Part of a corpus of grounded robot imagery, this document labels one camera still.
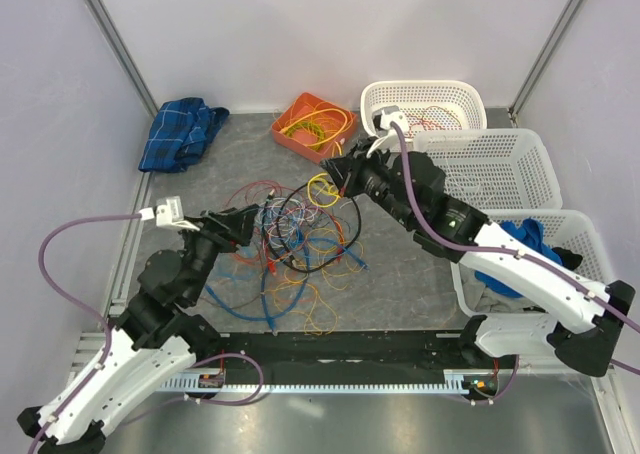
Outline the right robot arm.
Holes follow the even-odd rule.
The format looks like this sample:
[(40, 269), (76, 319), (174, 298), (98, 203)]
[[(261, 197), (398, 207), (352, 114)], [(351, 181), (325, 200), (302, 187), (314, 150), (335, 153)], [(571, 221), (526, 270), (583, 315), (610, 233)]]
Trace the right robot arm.
[(553, 355), (588, 376), (606, 374), (635, 291), (605, 285), (560, 266), (497, 222), (445, 191), (445, 174), (425, 153), (366, 151), (324, 159), (341, 195), (367, 195), (435, 257), (484, 273), (532, 301), (537, 313), (478, 314), (466, 324), (458, 355), (467, 366), (491, 358)]

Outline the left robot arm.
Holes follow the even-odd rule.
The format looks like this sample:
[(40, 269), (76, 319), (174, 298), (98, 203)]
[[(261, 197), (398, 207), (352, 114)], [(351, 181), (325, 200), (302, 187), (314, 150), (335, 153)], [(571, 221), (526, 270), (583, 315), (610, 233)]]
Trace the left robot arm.
[(159, 250), (146, 261), (138, 293), (114, 321), (76, 303), (103, 326), (105, 341), (64, 391), (20, 413), (17, 422), (32, 439), (30, 452), (98, 453), (163, 383), (219, 359), (219, 333), (187, 311), (197, 304), (217, 257), (249, 245), (257, 212), (252, 204), (190, 217), (173, 196), (133, 214), (178, 232), (184, 246)]

